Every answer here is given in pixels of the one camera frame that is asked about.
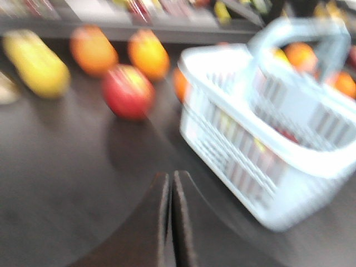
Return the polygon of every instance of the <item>orange fruit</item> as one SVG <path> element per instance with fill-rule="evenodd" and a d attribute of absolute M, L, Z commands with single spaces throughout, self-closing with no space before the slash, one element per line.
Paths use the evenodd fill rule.
<path fill-rule="evenodd" d="M 299 72 L 314 72 L 318 58 L 306 43 L 291 43 L 284 50 L 290 64 Z"/>
<path fill-rule="evenodd" d="M 189 87 L 189 83 L 183 73 L 177 67 L 173 70 L 173 84 L 176 96 L 178 97 L 179 101 L 183 103 L 186 91 Z"/>
<path fill-rule="evenodd" d="M 170 68 L 167 51 L 153 31 L 139 30 L 128 42 L 128 56 L 151 81 L 163 79 Z"/>
<path fill-rule="evenodd" d="M 118 54 L 105 34 L 95 25 L 76 28 L 70 50 L 78 65 L 89 75 L 101 77 L 118 63 Z"/>
<path fill-rule="evenodd" d="M 332 86 L 341 93 L 355 99 L 356 98 L 356 84 L 350 74 L 341 71 L 336 76 Z"/>

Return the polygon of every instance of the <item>basket handle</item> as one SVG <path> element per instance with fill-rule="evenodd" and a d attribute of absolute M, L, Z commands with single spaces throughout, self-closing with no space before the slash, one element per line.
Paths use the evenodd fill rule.
<path fill-rule="evenodd" d="M 319 81 L 324 82 L 333 71 L 342 69 L 351 45 L 350 34 L 341 19 L 275 19 L 248 44 L 254 56 L 253 67 L 257 67 L 272 48 L 312 41 L 319 41 L 314 52 L 318 58 Z"/>

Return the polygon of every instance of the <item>white plastic basket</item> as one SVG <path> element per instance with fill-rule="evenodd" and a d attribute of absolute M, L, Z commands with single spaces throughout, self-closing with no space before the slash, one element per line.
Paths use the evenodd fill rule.
<path fill-rule="evenodd" d="M 257 220 L 274 231 L 329 203 L 356 169 L 354 100 L 268 52 L 289 42 L 316 40 L 324 79 L 341 68 L 350 46 L 345 26 L 335 20 L 277 19 L 249 47 L 189 48 L 179 62 L 191 84 L 181 134 Z M 298 144 L 276 129 L 292 134 Z"/>

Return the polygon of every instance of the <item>red apple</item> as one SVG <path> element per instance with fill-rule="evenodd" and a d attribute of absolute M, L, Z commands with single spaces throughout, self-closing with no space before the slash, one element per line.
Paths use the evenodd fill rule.
<path fill-rule="evenodd" d="M 292 133 L 290 133 L 289 131 L 283 130 L 283 129 L 280 129 L 280 128 L 276 129 L 276 131 L 278 133 L 280 133 L 281 135 L 283 135 L 285 138 L 289 139 L 290 141 L 292 141 L 292 142 L 294 142 L 296 144 L 299 144 L 299 142 L 295 138 L 295 136 Z"/>
<path fill-rule="evenodd" d="M 143 120 L 154 102 L 151 82 L 135 67 L 116 65 L 104 76 L 104 99 L 117 116 L 128 120 Z"/>
<path fill-rule="evenodd" d="M 347 58 L 347 63 L 356 70 L 356 46 L 351 46 L 349 51 L 349 56 Z"/>
<path fill-rule="evenodd" d="M 206 7 L 210 4 L 210 0 L 191 0 L 190 2 L 195 7 Z"/>

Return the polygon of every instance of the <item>yellow mango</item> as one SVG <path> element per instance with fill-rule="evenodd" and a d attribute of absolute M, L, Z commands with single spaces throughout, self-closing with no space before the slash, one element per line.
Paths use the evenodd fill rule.
<path fill-rule="evenodd" d="M 275 51 L 274 51 L 274 56 L 275 56 L 275 58 L 277 58 L 277 59 L 279 59 L 279 60 L 282 60 L 282 61 L 284 61 L 285 63 L 289 63 L 289 60 L 288 60 L 288 58 L 287 58 L 287 56 L 285 55 L 285 53 L 283 52 L 283 50 L 282 49 L 276 49 Z"/>
<path fill-rule="evenodd" d="M 34 32 L 26 29 L 7 32 L 3 48 L 23 82 L 37 96 L 58 98 L 67 92 L 70 84 L 67 66 Z"/>

